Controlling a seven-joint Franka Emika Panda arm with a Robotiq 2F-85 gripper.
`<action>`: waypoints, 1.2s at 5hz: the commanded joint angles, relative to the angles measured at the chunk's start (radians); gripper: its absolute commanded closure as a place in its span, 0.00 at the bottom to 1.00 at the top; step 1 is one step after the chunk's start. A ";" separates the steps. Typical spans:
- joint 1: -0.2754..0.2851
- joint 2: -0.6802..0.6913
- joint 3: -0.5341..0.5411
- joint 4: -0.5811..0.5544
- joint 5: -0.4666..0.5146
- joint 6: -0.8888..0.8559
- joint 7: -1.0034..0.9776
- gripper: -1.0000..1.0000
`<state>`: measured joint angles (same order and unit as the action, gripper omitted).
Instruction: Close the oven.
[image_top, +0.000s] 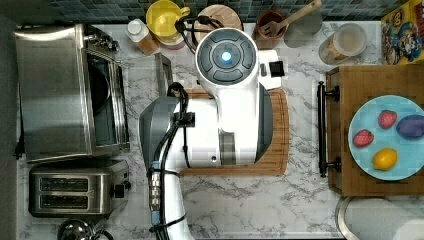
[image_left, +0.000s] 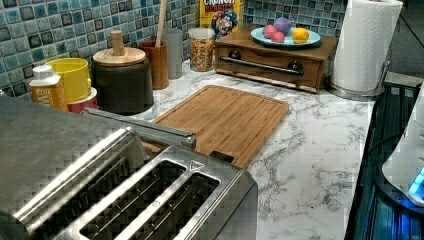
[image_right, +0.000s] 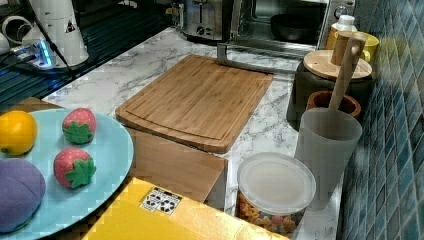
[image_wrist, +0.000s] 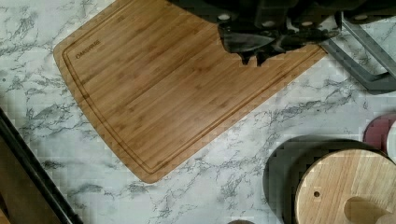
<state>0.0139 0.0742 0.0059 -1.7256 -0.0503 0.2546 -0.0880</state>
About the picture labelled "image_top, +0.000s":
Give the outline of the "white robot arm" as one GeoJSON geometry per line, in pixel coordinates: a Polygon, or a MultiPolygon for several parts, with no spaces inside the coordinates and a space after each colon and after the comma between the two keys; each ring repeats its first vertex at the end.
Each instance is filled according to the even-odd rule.
{"type": "Polygon", "coordinates": [[[174,82],[139,117],[156,240],[194,240],[181,193],[182,170],[254,164],[273,137],[271,98],[260,83],[259,51],[249,35],[235,28],[209,32],[197,46],[195,66],[209,99],[191,99],[174,82]]]}

